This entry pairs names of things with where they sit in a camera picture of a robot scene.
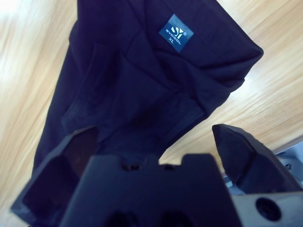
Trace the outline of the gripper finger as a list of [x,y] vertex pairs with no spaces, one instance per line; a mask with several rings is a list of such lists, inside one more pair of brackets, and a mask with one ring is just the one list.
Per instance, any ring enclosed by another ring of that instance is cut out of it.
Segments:
[[226,124],[213,125],[212,131],[226,175],[244,193],[301,190],[274,153],[250,133]]
[[98,129],[66,136],[33,172],[10,210],[31,227],[59,226],[81,176],[94,154]]

